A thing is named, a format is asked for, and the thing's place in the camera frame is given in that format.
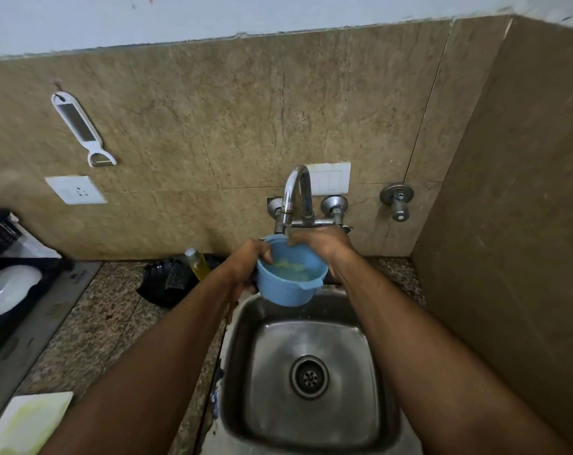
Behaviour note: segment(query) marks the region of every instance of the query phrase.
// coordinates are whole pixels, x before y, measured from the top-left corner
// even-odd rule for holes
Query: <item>drain strainer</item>
[[[291,386],[304,399],[316,399],[327,389],[328,370],[316,356],[302,356],[291,367]]]

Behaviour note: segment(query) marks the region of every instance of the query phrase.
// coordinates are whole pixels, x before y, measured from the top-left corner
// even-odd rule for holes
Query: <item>kitchen sink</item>
[[[364,454],[389,451],[401,433],[397,399],[345,292],[334,286],[299,307],[249,299],[224,369],[220,418],[249,444]]]

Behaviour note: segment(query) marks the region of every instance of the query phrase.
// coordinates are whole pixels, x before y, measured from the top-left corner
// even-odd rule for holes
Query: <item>person's arm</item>
[[[41,455],[166,454],[226,304],[269,244],[249,240],[146,332],[67,413]]]
[[[430,453],[573,453],[461,340],[358,255],[341,227],[294,231],[291,242],[310,245],[343,283]]]

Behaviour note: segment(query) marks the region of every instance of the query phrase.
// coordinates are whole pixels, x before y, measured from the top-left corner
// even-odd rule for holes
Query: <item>faucet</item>
[[[274,233],[284,234],[287,227],[313,228],[328,225],[341,225],[345,232],[351,227],[343,225],[343,214],[348,209],[348,200],[341,195],[333,195],[322,200],[321,211],[325,217],[317,219],[312,206],[310,171],[305,164],[298,164],[289,175],[282,198],[268,198],[268,214],[275,219]],[[301,219],[294,219],[295,193],[301,195]]]

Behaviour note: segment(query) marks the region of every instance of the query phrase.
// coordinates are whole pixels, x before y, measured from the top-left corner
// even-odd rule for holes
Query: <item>blue plastic bowl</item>
[[[265,242],[272,246],[275,263],[286,260],[290,264],[303,265],[310,281],[297,282],[274,274],[273,265],[257,260],[257,287],[264,298],[282,306],[299,306],[308,303],[322,280],[327,275],[328,265],[306,244],[288,246],[284,235],[270,235]]]

